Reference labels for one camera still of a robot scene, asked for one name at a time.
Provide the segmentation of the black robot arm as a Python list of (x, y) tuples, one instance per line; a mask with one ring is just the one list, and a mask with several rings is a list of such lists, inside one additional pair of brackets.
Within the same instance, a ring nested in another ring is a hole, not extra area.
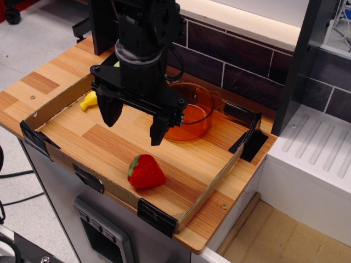
[(179, 57), (174, 42), (186, 21), (175, 1), (89, 1), (94, 51), (114, 53), (90, 68), (104, 122), (113, 126), (128, 105), (153, 117), (150, 138), (159, 145), (184, 119), (187, 101), (166, 75), (167, 55)]

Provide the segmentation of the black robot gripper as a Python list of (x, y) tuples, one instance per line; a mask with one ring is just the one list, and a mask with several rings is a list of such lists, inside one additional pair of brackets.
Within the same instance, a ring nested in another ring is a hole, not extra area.
[(137, 56), (116, 43), (111, 58), (120, 61), (114, 67), (110, 61), (90, 68), (94, 76), (93, 89), (104, 123), (112, 127), (119, 119), (124, 105), (153, 116), (150, 127), (151, 146), (162, 142), (170, 127), (180, 126), (188, 102), (169, 85), (179, 80), (166, 75), (167, 56), (172, 53), (184, 66), (184, 60), (174, 44), (160, 48), (147, 56)]

